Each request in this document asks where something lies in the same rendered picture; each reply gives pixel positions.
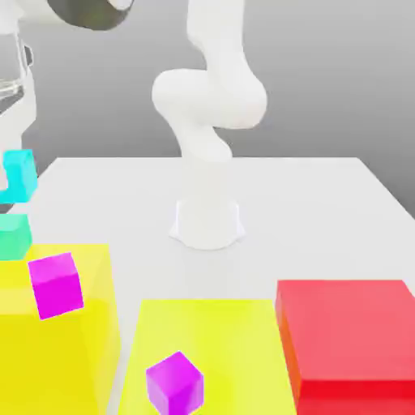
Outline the small teal cube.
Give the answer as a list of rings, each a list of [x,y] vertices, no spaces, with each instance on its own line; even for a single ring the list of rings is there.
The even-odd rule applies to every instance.
[[[32,245],[25,214],[0,214],[0,260],[21,260]]]

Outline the small cyan cube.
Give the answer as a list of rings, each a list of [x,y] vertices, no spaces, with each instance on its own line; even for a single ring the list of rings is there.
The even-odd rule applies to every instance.
[[[32,150],[10,150],[4,153],[7,188],[0,190],[0,203],[27,203],[37,188],[36,165]]]

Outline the small magenta cube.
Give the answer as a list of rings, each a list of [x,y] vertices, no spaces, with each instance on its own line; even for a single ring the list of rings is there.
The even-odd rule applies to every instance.
[[[71,252],[28,262],[40,320],[83,308],[83,292]]]
[[[160,415],[190,415],[204,403],[204,377],[181,352],[146,369],[148,399]]]

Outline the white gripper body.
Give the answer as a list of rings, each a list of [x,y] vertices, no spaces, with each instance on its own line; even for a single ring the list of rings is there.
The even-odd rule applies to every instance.
[[[22,135],[36,120],[31,69],[16,94],[0,99],[0,152],[22,148]]]

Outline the large red box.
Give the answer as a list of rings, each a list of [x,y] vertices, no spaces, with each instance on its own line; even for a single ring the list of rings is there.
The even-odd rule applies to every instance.
[[[297,415],[415,415],[415,296],[402,280],[281,280]]]

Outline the large lime yellow box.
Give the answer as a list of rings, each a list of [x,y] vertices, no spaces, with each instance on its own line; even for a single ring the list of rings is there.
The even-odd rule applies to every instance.
[[[192,415],[297,415],[272,301],[142,301],[118,415],[159,415],[145,371],[177,351],[204,377]]]

